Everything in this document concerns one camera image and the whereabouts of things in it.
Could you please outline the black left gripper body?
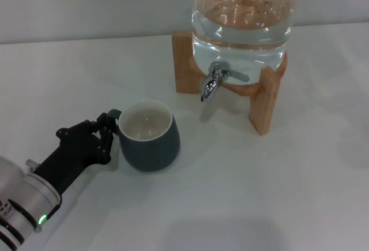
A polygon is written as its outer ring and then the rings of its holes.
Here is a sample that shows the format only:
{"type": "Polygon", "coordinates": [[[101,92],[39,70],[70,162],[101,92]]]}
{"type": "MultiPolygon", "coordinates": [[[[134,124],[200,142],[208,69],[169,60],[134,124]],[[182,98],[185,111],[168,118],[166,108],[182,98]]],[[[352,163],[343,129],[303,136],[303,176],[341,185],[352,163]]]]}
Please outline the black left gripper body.
{"type": "Polygon", "coordinates": [[[33,173],[63,194],[88,166],[98,162],[101,143],[92,133],[67,128],[59,129],[56,136],[59,147],[33,173]]]}

